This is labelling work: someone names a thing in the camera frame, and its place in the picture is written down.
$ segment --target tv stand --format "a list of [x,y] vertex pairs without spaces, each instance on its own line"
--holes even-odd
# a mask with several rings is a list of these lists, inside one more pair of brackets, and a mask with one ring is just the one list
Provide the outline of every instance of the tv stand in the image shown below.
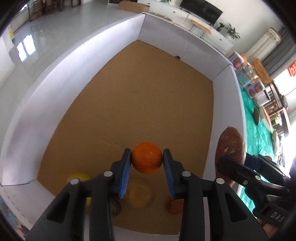
[[[226,54],[233,47],[233,44],[222,34],[217,32],[212,26],[210,26],[209,23],[185,9],[155,0],[138,0],[138,3],[150,6],[150,12],[167,17],[171,19],[174,24],[177,24],[186,30],[190,30],[192,27],[191,20],[199,23],[205,28],[208,28],[211,34],[205,34],[202,39],[219,50],[222,54]],[[200,37],[202,29],[195,28],[192,33]]]

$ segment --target metal rivet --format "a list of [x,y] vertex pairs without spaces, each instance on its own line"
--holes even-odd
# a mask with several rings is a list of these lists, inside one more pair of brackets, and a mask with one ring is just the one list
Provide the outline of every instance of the metal rivet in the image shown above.
[[184,172],[182,172],[182,176],[184,176],[184,177],[190,177],[191,176],[191,173],[189,171],[184,171]]
[[224,184],[224,183],[225,183],[224,179],[222,179],[222,178],[217,178],[217,179],[216,179],[216,182],[217,182],[218,184]]
[[113,172],[112,171],[105,171],[104,172],[104,176],[105,177],[111,177],[113,175]]
[[73,178],[73,179],[71,179],[70,183],[72,185],[76,185],[77,183],[79,183],[79,179],[78,178]]

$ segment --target houseplant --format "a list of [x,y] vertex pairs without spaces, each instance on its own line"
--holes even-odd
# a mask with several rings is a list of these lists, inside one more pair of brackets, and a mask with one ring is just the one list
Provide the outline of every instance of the houseplant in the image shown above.
[[223,23],[219,22],[219,24],[220,24],[219,27],[216,28],[216,30],[217,30],[218,32],[220,32],[221,29],[225,27],[225,25],[224,25]]
[[226,36],[225,36],[227,39],[233,39],[233,40],[240,39],[240,35],[235,31],[235,28],[233,28],[230,23],[228,23],[228,26],[226,26],[225,28],[227,30]]

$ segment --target orange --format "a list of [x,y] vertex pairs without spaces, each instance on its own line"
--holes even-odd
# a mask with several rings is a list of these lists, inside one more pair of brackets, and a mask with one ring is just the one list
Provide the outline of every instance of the orange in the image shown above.
[[131,175],[123,199],[134,208],[149,206],[154,199],[151,183],[144,178]]
[[133,167],[141,173],[156,172],[163,162],[163,155],[157,145],[149,142],[136,146],[132,153]]

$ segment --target white cylinder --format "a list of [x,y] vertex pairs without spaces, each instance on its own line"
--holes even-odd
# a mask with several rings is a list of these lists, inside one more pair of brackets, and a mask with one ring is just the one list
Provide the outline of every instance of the white cylinder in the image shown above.
[[270,28],[246,53],[248,62],[253,63],[256,58],[261,62],[279,45],[281,36]]

